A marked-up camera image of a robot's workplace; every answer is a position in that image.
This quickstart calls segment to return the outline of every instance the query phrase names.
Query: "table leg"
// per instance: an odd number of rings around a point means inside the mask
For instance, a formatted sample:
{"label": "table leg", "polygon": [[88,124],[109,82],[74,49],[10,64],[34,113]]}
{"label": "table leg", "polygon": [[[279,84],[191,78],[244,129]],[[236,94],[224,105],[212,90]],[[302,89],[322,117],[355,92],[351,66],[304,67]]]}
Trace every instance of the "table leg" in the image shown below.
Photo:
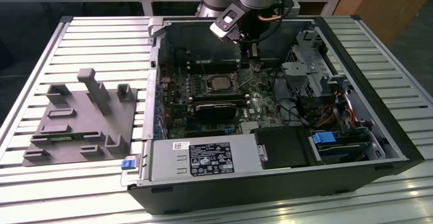
{"label": "table leg", "polygon": [[153,16],[153,9],[151,7],[152,0],[140,0],[143,6],[144,16]]}
{"label": "table leg", "polygon": [[339,0],[327,0],[319,15],[332,15]]}

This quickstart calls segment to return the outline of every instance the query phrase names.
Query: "blue drive bracket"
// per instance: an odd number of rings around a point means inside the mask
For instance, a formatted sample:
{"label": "blue drive bracket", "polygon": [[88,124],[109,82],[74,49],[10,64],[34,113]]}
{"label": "blue drive bracket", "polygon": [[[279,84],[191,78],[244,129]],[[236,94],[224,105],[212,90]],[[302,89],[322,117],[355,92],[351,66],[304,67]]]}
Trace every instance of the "blue drive bracket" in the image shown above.
{"label": "blue drive bracket", "polygon": [[121,161],[121,170],[132,170],[137,167],[137,157],[136,156],[127,156]]}
{"label": "blue drive bracket", "polygon": [[316,132],[312,134],[314,144],[335,143],[335,137],[331,132]]}

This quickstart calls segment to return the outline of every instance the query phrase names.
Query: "white label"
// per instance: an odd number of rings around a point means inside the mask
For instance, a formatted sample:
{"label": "white label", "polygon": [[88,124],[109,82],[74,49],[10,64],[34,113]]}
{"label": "white label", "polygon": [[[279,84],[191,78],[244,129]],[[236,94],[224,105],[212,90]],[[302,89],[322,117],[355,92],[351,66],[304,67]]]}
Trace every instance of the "white label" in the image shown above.
{"label": "white label", "polygon": [[173,142],[173,150],[187,150],[189,147],[189,142]]}
{"label": "white label", "polygon": [[70,137],[57,137],[57,138],[49,138],[50,141],[61,141],[61,140],[72,140]]}

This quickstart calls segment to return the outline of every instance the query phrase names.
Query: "green circuit board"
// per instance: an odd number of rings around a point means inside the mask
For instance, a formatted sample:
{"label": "green circuit board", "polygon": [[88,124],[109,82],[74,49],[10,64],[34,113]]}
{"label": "green circuit board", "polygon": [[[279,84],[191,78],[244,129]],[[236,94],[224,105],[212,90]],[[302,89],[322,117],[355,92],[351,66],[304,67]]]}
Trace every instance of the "green circuit board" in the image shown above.
{"label": "green circuit board", "polygon": [[[188,96],[208,95],[207,78],[227,76],[234,82],[231,90],[216,90],[213,93],[247,95],[246,106],[236,107],[234,118],[217,123],[203,123],[191,116],[192,106],[187,103]],[[259,127],[280,126],[283,123],[276,104],[270,92],[268,69],[252,72],[240,69],[236,74],[191,75],[180,69],[169,78],[165,88],[165,111],[168,138],[185,138],[231,134],[242,134],[242,122],[258,122]]]}

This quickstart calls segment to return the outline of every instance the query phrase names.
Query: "slatted metal table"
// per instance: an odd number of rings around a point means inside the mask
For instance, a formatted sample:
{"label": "slatted metal table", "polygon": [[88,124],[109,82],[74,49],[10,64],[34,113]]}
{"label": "slatted metal table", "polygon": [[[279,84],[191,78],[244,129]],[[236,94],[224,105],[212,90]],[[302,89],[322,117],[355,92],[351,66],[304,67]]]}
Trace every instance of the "slatted metal table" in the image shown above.
{"label": "slatted metal table", "polygon": [[[358,191],[152,216],[120,184],[121,160],[22,167],[48,104],[52,83],[84,90],[80,68],[96,70],[108,89],[128,83],[139,89],[131,153],[141,148],[145,108],[148,17],[74,17],[58,24],[33,73],[0,129],[0,223],[385,223],[427,222],[433,215],[431,97],[362,21],[326,17],[378,95],[426,161],[399,175],[378,179]],[[335,69],[342,73],[330,55]]]}

